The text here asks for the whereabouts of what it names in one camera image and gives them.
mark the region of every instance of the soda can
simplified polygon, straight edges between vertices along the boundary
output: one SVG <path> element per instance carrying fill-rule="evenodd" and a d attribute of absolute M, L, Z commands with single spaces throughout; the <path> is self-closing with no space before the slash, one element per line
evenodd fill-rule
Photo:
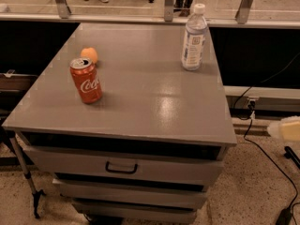
<path fill-rule="evenodd" d="M 97 69 L 88 57 L 75 58 L 70 62 L 70 73 L 84 103 L 93 103 L 102 97 Z"/>

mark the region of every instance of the can top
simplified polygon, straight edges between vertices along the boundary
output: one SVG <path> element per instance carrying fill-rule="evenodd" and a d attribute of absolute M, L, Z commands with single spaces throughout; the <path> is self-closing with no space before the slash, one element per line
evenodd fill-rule
<path fill-rule="evenodd" d="M 84 69 L 92 64 L 92 60 L 89 57 L 75 58 L 71 61 L 70 66 L 74 69 Z"/>

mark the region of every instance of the plastic bottle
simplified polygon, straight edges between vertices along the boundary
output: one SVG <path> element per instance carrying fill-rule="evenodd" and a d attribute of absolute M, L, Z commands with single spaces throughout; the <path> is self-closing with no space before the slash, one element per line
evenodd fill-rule
<path fill-rule="evenodd" d="M 205 34 L 208 29 L 203 16 L 204 4 L 196 4 L 194 13 L 187 20 L 184 45 L 181 55 L 182 66 L 186 70 L 196 70 L 203 60 Z"/>

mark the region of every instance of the black handle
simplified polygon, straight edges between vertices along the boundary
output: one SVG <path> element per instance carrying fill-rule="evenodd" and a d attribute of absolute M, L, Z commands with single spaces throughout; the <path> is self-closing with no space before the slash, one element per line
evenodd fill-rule
<path fill-rule="evenodd" d="M 134 174 L 134 173 L 138 170 L 138 164 L 135 164 L 135 165 L 134 165 L 134 168 L 133 168 L 132 171 L 112 170 L 112 169 L 110 169 L 109 167 L 110 167 L 110 162 L 107 161 L 107 162 L 106 162 L 106 165 L 105 165 L 105 170 L 106 170 L 108 173 Z"/>

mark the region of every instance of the black tripod foot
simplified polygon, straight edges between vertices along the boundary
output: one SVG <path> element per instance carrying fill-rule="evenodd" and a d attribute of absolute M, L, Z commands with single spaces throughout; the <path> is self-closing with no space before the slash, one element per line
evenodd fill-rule
<path fill-rule="evenodd" d="M 46 193 L 42 190 L 38 191 L 36 194 L 32 194 L 34 196 L 34 208 L 35 208 L 35 217 L 36 219 L 39 219 L 40 216 L 38 214 L 38 202 L 40 195 L 46 196 Z"/>

